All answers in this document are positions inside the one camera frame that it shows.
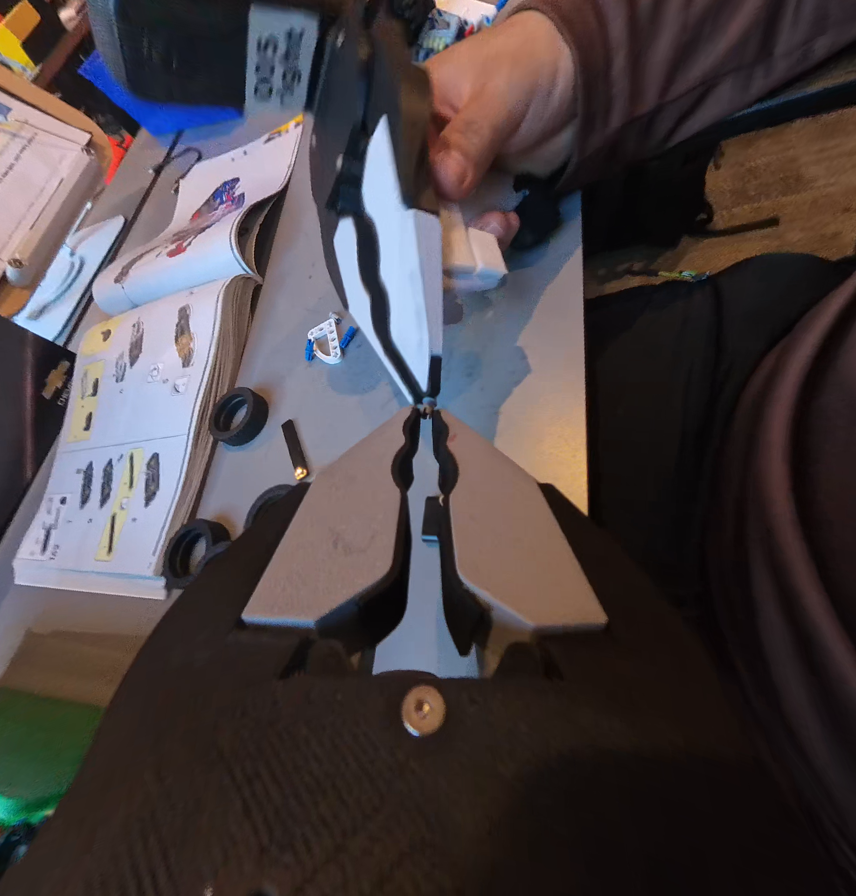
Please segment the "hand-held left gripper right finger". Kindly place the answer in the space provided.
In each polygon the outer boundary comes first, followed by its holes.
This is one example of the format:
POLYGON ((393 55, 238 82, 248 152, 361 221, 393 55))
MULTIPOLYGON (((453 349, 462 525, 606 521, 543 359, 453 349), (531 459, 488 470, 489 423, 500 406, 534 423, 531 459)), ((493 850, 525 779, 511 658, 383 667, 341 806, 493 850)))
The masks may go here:
POLYGON ((431 420, 442 604, 457 652, 604 630, 609 618, 540 484, 453 415, 431 420))

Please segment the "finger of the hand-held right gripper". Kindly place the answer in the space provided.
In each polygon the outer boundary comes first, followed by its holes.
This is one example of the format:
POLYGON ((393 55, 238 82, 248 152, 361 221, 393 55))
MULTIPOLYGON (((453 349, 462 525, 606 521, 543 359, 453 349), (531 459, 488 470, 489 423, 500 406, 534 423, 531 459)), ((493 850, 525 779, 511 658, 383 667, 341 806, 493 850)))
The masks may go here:
POLYGON ((371 328, 387 367, 407 394, 437 394, 442 370, 442 240, 439 215, 404 198, 389 116, 377 121, 362 179, 373 236, 371 328))
POLYGON ((379 270, 377 230, 368 216, 340 218, 334 254, 347 307, 409 404, 419 402, 419 387, 390 335, 389 291, 379 270))

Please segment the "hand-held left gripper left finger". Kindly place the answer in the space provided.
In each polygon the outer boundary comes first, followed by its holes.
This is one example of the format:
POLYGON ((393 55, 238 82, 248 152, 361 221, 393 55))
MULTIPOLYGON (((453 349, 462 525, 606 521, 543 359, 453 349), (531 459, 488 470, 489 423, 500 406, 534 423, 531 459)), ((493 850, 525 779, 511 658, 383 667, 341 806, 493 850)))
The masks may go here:
POLYGON ((421 431, 402 409, 315 476, 243 621, 313 633, 391 633, 411 558, 408 492, 421 431))

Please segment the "white holed frame piece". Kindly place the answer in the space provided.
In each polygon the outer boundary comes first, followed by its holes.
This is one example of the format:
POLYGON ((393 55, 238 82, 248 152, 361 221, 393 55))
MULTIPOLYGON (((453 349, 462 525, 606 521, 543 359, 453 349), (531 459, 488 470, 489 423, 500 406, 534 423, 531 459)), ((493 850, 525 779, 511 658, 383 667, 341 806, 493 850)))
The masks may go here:
POLYGON ((307 334, 307 339, 313 338, 316 342, 317 355, 315 359, 319 359, 325 364, 337 364, 343 359, 343 351, 340 348, 341 338, 337 327, 329 316, 322 323, 310 329, 307 334))

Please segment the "toy brick race car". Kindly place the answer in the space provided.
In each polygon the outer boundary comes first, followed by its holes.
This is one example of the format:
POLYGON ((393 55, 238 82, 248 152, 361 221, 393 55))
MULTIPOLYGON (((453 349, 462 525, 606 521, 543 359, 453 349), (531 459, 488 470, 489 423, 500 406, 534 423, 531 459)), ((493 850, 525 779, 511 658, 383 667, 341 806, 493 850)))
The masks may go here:
POLYGON ((438 1, 412 50, 412 61, 425 63, 443 50, 488 28, 509 1, 438 1))

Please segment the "black panel piece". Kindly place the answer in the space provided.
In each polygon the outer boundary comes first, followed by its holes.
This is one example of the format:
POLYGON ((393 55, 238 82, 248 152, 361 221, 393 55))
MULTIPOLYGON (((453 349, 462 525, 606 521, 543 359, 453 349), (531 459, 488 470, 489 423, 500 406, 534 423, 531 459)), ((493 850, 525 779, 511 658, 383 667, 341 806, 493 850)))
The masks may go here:
POLYGON ((441 476, 434 444, 434 415, 438 407, 441 366, 441 357, 431 356, 426 396, 433 397, 437 406, 430 416, 422 416, 420 412, 420 443, 414 462, 415 495, 418 499, 416 508, 421 509, 422 513, 420 517, 421 539, 424 543, 434 545, 439 541, 441 529, 441 476))
POLYGON ((310 476, 310 464, 307 454, 299 437, 298 428, 294 420, 285 420, 281 425, 292 472, 295 481, 300 482, 310 476))

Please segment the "green plastic bin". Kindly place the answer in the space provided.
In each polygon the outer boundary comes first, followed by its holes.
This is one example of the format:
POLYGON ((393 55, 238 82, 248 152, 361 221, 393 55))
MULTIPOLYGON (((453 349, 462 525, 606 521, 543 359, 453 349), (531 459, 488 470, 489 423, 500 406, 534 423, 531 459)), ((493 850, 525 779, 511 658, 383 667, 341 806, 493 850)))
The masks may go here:
POLYGON ((0 687, 0 828, 53 812, 103 715, 96 705, 0 687))

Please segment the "person's right forearm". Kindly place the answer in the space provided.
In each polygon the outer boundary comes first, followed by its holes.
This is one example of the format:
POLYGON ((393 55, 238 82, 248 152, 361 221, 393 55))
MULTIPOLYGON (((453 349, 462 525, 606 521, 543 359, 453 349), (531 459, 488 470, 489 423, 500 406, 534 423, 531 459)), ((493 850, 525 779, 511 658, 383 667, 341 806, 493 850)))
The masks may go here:
POLYGON ((752 105, 856 41, 856 1, 524 2, 573 60, 580 189, 752 105))

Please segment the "person's right hand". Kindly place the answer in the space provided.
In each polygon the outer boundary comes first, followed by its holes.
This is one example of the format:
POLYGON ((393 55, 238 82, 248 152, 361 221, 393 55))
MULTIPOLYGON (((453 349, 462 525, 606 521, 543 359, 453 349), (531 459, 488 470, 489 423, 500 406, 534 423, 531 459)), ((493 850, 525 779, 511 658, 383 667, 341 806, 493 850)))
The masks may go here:
POLYGON ((536 10, 430 58, 430 161, 448 203, 471 196, 492 169, 551 175, 566 164, 575 125, 576 68, 552 20, 536 10))

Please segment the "person's black trousers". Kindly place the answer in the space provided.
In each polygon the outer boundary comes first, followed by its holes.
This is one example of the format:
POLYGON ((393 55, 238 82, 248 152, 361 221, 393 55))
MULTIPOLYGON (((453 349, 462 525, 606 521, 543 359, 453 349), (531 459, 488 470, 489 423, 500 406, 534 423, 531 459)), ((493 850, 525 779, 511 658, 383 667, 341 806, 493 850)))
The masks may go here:
POLYGON ((856 272, 856 256, 767 253, 585 307, 589 506, 687 616, 732 416, 766 356, 856 272))

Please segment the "blue plastic bin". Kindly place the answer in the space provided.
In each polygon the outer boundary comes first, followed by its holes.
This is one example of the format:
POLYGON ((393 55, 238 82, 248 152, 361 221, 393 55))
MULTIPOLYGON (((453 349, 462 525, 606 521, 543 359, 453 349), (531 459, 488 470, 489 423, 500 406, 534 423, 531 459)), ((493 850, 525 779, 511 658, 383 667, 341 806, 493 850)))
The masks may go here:
POLYGON ((230 106, 187 105, 136 96, 117 82, 98 51, 93 51, 77 73, 153 135, 216 126, 243 118, 230 106))

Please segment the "person's brown hoodie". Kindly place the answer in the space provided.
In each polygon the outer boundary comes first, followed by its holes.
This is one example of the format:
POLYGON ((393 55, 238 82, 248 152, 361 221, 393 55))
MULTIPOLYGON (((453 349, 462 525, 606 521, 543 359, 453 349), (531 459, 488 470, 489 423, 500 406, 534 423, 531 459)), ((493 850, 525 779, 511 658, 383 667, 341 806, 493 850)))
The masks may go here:
POLYGON ((709 527, 709 587, 772 761, 856 894, 856 271, 742 391, 709 527))

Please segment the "white rounded flat base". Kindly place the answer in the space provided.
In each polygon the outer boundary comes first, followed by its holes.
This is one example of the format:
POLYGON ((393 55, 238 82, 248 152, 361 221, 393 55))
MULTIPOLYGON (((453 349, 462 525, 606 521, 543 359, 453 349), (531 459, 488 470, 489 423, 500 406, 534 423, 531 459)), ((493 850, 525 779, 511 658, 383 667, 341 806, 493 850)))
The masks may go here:
POLYGON ((63 342, 85 301, 86 290, 125 223, 126 218, 117 215, 90 227, 73 230, 28 303, 12 317, 12 321, 50 342, 63 342))

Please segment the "black car set box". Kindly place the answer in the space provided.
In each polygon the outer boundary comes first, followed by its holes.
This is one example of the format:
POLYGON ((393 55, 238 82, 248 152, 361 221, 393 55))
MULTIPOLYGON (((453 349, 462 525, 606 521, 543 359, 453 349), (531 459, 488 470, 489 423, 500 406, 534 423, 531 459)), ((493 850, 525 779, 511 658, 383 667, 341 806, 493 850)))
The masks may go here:
POLYGON ((0 315, 0 540, 60 435, 75 360, 0 315))

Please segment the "yellow box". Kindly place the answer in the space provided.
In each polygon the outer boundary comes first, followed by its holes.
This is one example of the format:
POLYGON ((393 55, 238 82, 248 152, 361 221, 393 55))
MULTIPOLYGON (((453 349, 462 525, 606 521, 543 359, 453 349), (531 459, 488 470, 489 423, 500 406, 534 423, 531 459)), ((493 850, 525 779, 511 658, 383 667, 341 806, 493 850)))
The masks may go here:
POLYGON ((0 56, 12 68, 20 68, 33 73, 38 67, 27 50, 26 42, 40 24, 42 17, 29 1, 20 1, 8 12, 0 12, 0 56))

